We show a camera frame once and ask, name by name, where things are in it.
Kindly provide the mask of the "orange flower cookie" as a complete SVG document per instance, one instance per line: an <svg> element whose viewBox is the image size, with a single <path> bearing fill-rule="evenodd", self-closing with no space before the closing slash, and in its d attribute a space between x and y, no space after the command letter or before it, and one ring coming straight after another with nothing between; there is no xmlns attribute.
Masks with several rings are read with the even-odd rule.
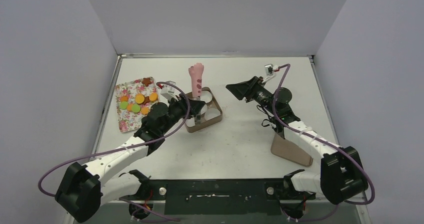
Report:
<svg viewBox="0 0 424 224"><path fill-rule="evenodd" d="M141 113L142 115L147 115L149 112L150 112L150 108L149 108L149 107L142 107L142 108L140 109L140 113Z"/></svg>

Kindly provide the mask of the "pink cat paw tongs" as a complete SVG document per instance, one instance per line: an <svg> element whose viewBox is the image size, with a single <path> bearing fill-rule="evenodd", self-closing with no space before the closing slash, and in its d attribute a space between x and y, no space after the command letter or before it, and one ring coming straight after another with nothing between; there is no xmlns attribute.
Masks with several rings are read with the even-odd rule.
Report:
<svg viewBox="0 0 424 224"><path fill-rule="evenodd" d="M191 78L192 98L196 101L201 100L203 72L204 65L202 63L196 63L188 68L188 73Z"/></svg>

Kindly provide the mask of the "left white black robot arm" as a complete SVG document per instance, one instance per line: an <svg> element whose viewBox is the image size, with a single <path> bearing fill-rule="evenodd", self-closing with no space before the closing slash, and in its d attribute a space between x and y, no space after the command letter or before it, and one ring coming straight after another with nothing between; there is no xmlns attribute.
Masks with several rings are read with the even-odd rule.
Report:
<svg viewBox="0 0 424 224"><path fill-rule="evenodd" d="M205 105L204 101L185 99L183 95L168 104L153 104L142 118L141 127L122 145L83 165L72 163L66 169L55 201L83 223L108 202L131 195L145 198L150 191L147 177L137 170L124 173L123 169L152 154L175 124L196 116Z"/></svg>

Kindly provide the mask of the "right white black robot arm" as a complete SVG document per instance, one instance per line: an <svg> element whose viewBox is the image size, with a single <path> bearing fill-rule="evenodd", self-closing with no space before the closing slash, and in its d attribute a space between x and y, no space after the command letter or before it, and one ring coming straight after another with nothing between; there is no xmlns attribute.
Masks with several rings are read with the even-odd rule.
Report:
<svg viewBox="0 0 424 224"><path fill-rule="evenodd" d="M268 114L276 134L306 152L318 165L316 171L299 169L284 176L283 191L287 197L295 198L309 192L321 194L337 205L350 203L352 197L370 187L357 150L331 143L308 127L292 111L289 89L280 87L270 92L263 79L256 76L248 81L228 84L226 89L238 100L255 101Z"/></svg>

